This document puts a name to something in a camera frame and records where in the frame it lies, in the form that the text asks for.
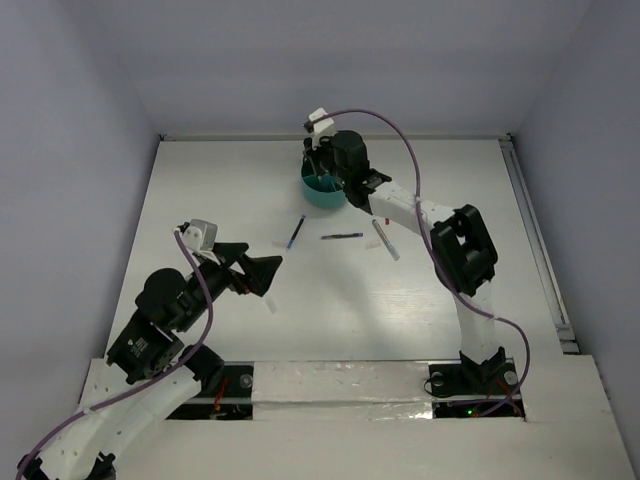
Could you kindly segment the clear plastic cap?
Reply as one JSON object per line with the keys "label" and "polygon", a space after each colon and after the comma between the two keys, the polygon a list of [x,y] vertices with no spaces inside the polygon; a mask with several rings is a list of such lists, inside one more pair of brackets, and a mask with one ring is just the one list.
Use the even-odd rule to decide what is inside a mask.
{"label": "clear plastic cap", "polygon": [[275,314],[278,311],[277,304],[271,297],[266,297],[264,303],[271,314]]}

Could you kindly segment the purple dark gel pen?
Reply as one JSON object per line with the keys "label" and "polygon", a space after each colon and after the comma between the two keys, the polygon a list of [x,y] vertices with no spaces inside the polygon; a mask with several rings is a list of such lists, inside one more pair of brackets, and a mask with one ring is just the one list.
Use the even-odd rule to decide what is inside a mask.
{"label": "purple dark gel pen", "polygon": [[363,232],[352,232],[352,233],[322,235],[320,239],[321,240],[343,240],[343,239],[362,238],[363,236],[364,236]]}

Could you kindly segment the white marker pen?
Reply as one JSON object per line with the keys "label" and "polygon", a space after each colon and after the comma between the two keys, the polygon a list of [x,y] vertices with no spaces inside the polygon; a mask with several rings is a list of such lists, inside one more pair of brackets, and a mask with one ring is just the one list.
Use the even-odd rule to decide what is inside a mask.
{"label": "white marker pen", "polygon": [[389,240],[388,236],[386,235],[386,233],[383,230],[383,228],[380,225],[380,223],[376,219],[373,219],[372,220],[372,226],[373,226],[374,230],[376,231],[376,233],[378,234],[382,244],[385,246],[385,248],[387,249],[388,253],[391,255],[392,259],[394,261],[398,261],[400,259],[400,255],[399,255],[398,251],[396,250],[396,248],[394,247],[394,245]]}

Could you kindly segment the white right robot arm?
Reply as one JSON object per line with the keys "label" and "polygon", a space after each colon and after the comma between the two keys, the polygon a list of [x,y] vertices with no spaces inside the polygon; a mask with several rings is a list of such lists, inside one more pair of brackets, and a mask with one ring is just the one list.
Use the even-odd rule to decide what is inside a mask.
{"label": "white right robot arm", "polygon": [[460,379],[482,392],[505,362],[496,340],[491,280],[497,251],[479,210],[422,200],[391,177],[370,167],[362,137],[350,130],[311,133],[304,140],[304,163],[316,174],[329,174],[354,207],[384,217],[419,235],[435,258],[440,282],[455,298],[461,331]]}

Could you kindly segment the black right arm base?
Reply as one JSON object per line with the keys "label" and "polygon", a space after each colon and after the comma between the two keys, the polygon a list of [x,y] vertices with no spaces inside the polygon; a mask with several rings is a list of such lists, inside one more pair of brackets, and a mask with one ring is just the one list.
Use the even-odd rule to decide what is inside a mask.
{"label": "black right arm base", "polygon": [[503,347],[475,363],[459,352],[458,361],[431,364],[423,390],[436,418],[526,418],[522,378]]}

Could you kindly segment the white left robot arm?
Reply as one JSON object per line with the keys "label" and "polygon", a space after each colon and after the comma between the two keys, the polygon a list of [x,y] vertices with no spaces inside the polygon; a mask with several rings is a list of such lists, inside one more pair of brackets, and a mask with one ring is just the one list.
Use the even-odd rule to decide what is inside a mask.
{"label": "white left robot arm", "polygon": [[19,479],[113,479],[124,450],[186,400],[215,392],[224,360],[203,339],[185,345],[180,333],[206,320],[225,291],[263,297],[283,259],[251,258],[245,243],[216,243],[205,252],[182,246],[193,271],[154,271],[135,299],[136,309],[99,360],[82,405],[45,435],[17,465]]}

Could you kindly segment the teal round desk organizer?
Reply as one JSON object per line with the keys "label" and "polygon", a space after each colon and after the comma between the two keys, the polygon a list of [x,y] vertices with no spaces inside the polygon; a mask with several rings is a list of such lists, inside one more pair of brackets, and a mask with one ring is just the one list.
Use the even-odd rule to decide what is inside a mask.
{"label": "teal round desk organizer", "polygon": [[337,180],[327,173],[316,175],[309,160],[303,161],[300,175],[303,196],[312,206],[336,210],[347,203],[347,197]]}

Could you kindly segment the blue gel pen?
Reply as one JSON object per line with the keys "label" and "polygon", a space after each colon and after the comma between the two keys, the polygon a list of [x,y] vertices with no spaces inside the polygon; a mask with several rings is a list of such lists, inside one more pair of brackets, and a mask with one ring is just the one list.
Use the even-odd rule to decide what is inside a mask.
{"label": "blue gel pen", "polygon": [[304,214],[301,215],[301,217],[300,217],[300,219],[299,219],[299,221],[298,221],[298,223],[297,223],[297,225],[296,225],[291,237],[289,238],[289,240],[288,240],[288,242],[286,244],[286,247],[285,247],[286,251],[290,251],[291,248],[293,247],[293,245],[295,243],[295,240],[297,239],[297,237],[298,237],[298,235],[300,233],[300,230],[301,230],[302,226],[304,225],[305,220],[306,220],[306,215],[304,215]]}

